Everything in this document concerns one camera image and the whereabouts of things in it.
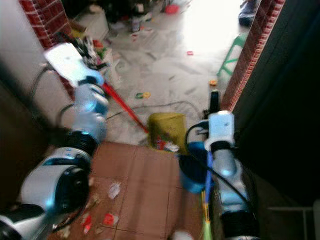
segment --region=red brick wall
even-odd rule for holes
[[[243,89],[250,80],[251,73],[259,60],[285,1],[261,0],[249,35],[222,98],[221,108],[223,110],[233,111],[237,104]]]
[[[57,44],[55,37],[57,32],[71,35],[71,27],[61,0],[19,0],[19,2],[45,50]],[[73,99],[74,89],[69,81],[63,77],[60,77],[60,80]]]

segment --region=blue plastic container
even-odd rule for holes
[[[207,165],[207,151],[202,141],[188,144],[189,151]],[[180,182],[184,189],[199,194],[205,188],[207,171],[190,155],[179,155]]]

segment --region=wall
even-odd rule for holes
[[[42,68],[40,64],[46,62],[43,51],[18,0],[1,0],[0,60],[26,95],[35,76]],[[51,123],[54,123],[58,111],[71,103],[70,97],[55,73],[46,73],[42,77],[34,101]],[[72,112],[70,110],[64,116],[63,123],[66,127],[72,124]]]

